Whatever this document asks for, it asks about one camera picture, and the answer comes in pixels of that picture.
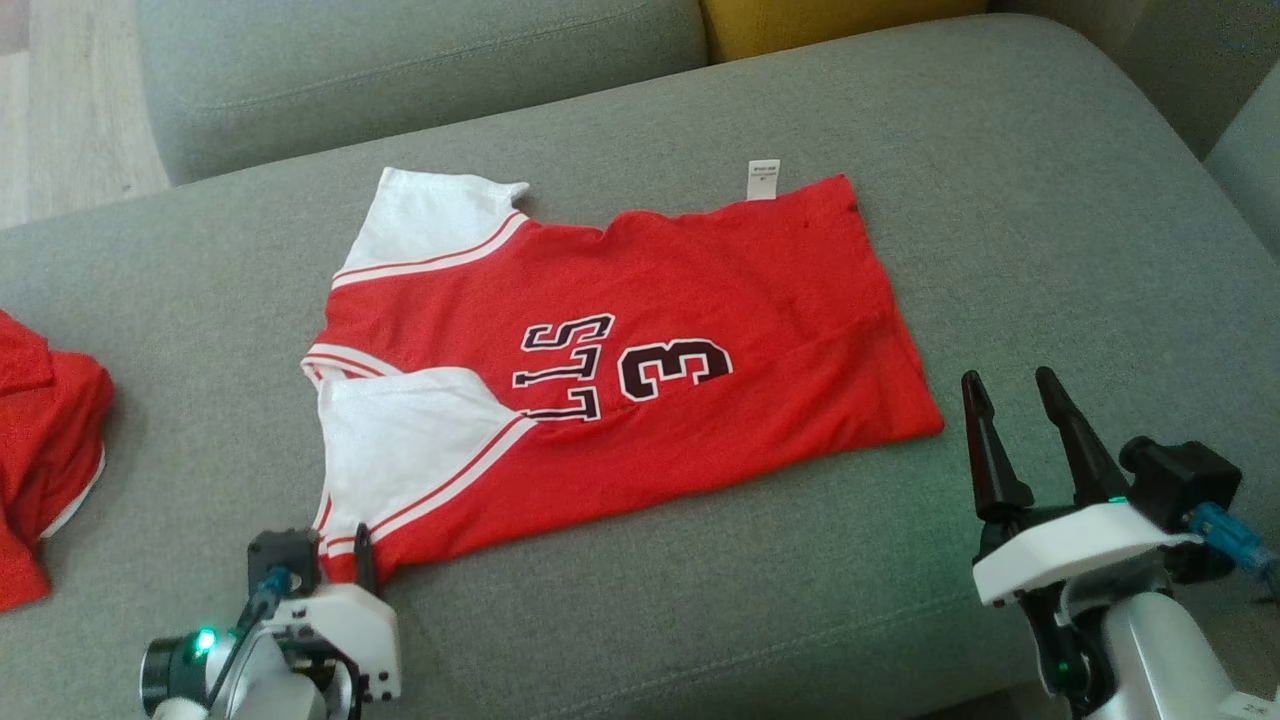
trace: red shirt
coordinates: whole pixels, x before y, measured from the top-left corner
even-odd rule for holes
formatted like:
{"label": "red shirt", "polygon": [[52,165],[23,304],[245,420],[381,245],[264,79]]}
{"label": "red shirt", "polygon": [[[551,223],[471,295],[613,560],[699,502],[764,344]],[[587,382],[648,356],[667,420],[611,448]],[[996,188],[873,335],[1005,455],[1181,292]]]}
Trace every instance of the red shirt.
{"label": "red shirt", "polygon": [[49,594],[37,546],[102,473],[111,378],[0,313],[0,611]]}
{"label": "red shirt", "polygon": [[524,183],[388,169],[326,328],[330,575],[380,577],[942,429],[852,188],[544,225]]}

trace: blue cable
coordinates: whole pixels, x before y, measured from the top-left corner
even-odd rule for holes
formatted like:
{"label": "blue cable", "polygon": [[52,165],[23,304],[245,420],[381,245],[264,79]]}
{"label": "blue cable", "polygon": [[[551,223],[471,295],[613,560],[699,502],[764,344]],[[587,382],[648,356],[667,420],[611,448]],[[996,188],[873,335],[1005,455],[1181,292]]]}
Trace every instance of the blue cable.
{"label": "blue cable", "polygon": [[1245,574],[1266,583],[1271,589],[1272,600],[1280,602],[1280,597],[1276,596],[1275,578],[1280,556],[1262,544],[1262,538],[1248,525],[1215,502],[1197,505],[1192,510],[1188,524],[1190,530],[1204,538],[1210,547],[1226,553]]}
{"label": "blue cable", "polygon": [[289,593],[289,580],[288,568],[279,565],[271,568],[266,573],[266,577],[262,578],[262,582],[257,584],[257,589],[253,592],[253,596],[244,603],[244,611],[241,612],[241,618],[236,623],[236,628],[232,630],[232,635],[234,635],[236,642],[232,643],[232,650],[227,653],[221,670],[218,671],[218,678],[214,679],[214,684],[205,694],[206,708],[212,710],[214,703],[218,702],[218,696],[223,692],[223,683],[227,682],[227,674],[230,671],[232,664],[236,662],[236,656],[239,655],[239,651],[244,646],[244,641],[248,638],[253,625],[257,625],[265,618],[275,615],[275,610],[280,606],[280,601]]}

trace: green led light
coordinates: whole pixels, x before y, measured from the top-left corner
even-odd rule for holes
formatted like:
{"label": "green led light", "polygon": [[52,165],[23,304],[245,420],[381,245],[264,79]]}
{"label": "green led light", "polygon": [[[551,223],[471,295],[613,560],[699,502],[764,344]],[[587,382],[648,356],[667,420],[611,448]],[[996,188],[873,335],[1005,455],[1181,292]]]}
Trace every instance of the green led light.
{"label": "green led light", "polygon": [[196,634],[196,652],[209,652],[214,650],[218,644],[218,633],[209,628],[201,628],[200,633]]}

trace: gray couch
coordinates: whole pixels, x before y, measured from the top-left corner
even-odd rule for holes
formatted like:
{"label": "gray couch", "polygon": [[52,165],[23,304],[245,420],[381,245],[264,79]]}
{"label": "gray couch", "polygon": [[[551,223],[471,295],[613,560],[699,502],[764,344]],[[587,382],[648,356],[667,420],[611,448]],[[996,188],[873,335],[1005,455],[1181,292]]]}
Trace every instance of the gray couch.
{"label": "gray couch", "polygon": [[707,61],[698,0],[140,0],[138,35],[174,183]]}
{"label": "gray couch", "polygon": [[1280,63],[1231,120],[1204,168],[1280,258]]}
{"label": "gray couch", "polygon": [[[1021,477],[1070,496],[1032,372],[1112,450],[1198,438],[1280,541],[1280,268],[1083,38],[988,15],[897,28],[259,167],[0,233],[0,307],[119,389],[108,471],[47,543],[54,594],[0,618],[13,717],[133,717],[146,642],[225,624],[244,546],[312,520],[297,364],[384,165],[532,183],[600,225],[847,173],[942,436],[398,574],[408,683],[379,717],[905,717],[1024,682],[1015,611],[979,606],[959,378]],[[1197,611],[1243,584],[1187,593]]]}

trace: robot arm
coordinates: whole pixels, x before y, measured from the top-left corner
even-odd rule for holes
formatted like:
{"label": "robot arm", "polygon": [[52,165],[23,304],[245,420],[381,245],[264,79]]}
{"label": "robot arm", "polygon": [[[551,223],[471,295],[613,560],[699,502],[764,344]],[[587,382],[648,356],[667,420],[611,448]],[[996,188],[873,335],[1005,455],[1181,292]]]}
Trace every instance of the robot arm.
{"label": "robot arm", "polygon": [[[364,705],[399,697],[396,611],[371,582],[319,584],[315,551],[310,532],[255,538],[251,597],[230,637],[206,628],[147,648],[140,682],[146,714],[156,720],[347,720],[360,717]],[[358,565],[372,566],[367,543],[357,552]]]}
{"label": "robot arm", "polygon": [[969,372],[961,380],[974,503],[984,521],[973,565],[979,598],[1019,606],[1044,688],[1068,698],[1073,717],[1213,716],[1233,688],[1172,600],[1170,580],[1199,583],[1234,569],[1226,544],[1190,530],[1203,529],[1201,515],[1225,515],[1239,469],[1201,443],[1164,447],[1139,437],[1120,455],[1135,474],[1130,487],[1053,372],[1041,368],[1036,379],[1070,464],[1068,507],[1034,507],[980,378]]}

